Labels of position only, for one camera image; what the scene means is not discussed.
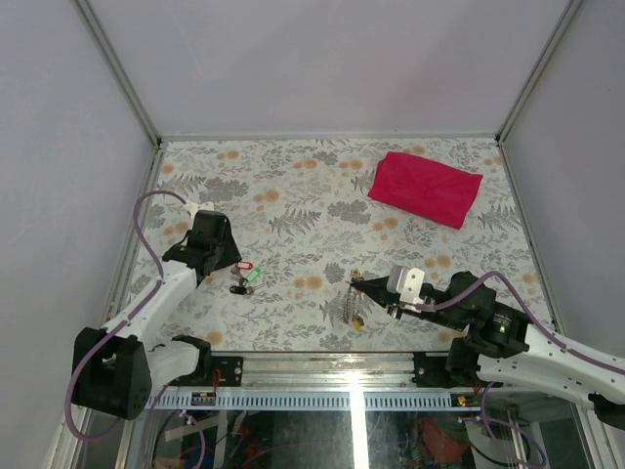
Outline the metal key organiser with rings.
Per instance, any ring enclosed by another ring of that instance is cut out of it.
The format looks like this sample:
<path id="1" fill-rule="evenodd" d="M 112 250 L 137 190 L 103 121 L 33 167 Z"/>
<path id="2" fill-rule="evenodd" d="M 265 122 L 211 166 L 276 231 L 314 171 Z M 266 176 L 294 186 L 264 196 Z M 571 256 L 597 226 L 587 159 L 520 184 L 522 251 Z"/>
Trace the metal key organiser with rings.
<path id="1" fill-rule="evenodd" d="M 362 280 L 359 269 L 353 269 L 348 280 L 348 291 L 344 300 L 343 322 L 351 325 L 356 332 L 361 332 L 364 326 L 364 319 L 359 313 L 360 291 L 352 286 L 354 280 Z"/>

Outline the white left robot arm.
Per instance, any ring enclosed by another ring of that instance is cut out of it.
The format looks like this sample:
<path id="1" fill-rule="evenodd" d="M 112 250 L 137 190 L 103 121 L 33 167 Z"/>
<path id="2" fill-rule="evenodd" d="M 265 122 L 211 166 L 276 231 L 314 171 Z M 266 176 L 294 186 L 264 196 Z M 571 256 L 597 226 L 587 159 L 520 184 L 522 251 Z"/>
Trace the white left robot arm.
<path id="1" fill-rule="evenodd" d="M 197 211 L 183 240 L 163 255 L 157 280 L 102 328 L 86 327 L 78 334 L 66 407 L 133 420 L 162 387 L 177 380 L 207 383 L 214 372 L 210 344 L 184 334 L 161 343 L 158 333 L 203 280 L 240 259 L 229 218 Z"/>

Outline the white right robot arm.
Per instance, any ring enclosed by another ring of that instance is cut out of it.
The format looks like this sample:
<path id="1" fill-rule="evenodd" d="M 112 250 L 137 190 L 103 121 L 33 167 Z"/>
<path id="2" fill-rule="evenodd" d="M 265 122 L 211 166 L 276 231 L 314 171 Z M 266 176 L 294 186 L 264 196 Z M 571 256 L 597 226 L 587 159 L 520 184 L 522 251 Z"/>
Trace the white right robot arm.
<path id="1" fill-rule="evenodd" d="M 500 273 L 454 274 L 443 290 L 419 269 L 393 267 L 386 277 L 353 277 L 351 289 L 399 320 L 412 317 L 459 332 L 448 351 L 414 355 L 419 387 L 513 385 L 590 409 L 604 424 L 624 427 L 624 361 L 548 329 L 523 301 L 497 299 L 486 285 Z"/>

